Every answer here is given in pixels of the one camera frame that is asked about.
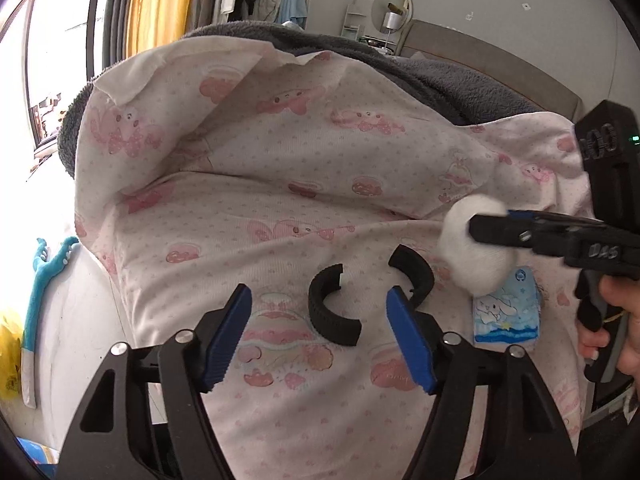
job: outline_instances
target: blue package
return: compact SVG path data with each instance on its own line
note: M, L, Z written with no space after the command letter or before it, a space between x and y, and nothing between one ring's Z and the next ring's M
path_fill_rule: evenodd
M474 298L476 346L503 351L519 344L532 350L540 336L541 295L530 267L517 267L491 294Z

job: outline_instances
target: white plush ball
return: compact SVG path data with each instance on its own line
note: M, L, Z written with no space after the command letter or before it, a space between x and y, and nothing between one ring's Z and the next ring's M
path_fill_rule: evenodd
M449 264L456 285L478 297L504 283L516 265L516 250L473 240L468 222L476 214L507 216L507 208L486 195L467 196L455 203L445 216L438 252Z

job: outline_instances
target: handle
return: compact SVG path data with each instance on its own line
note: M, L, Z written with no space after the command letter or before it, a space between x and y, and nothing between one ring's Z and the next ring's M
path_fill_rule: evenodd
M602 327L609 332L609 344L598 351L599 356L595 361L587 360L584 367L584 376L592 383L608 383L612 380L628 327L628 313L618 306L607 304L600 295L598 284L601 277L601 272L583 269L574 291L580 300L578 321L592 332Z

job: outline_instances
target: headboard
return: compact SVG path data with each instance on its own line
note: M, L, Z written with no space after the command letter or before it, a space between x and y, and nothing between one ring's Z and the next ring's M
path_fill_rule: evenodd
M478 70L535 104L575 122L583 115L581 99L548 74L506 50L450 28L411 20L396 52L411 57L452 61Z

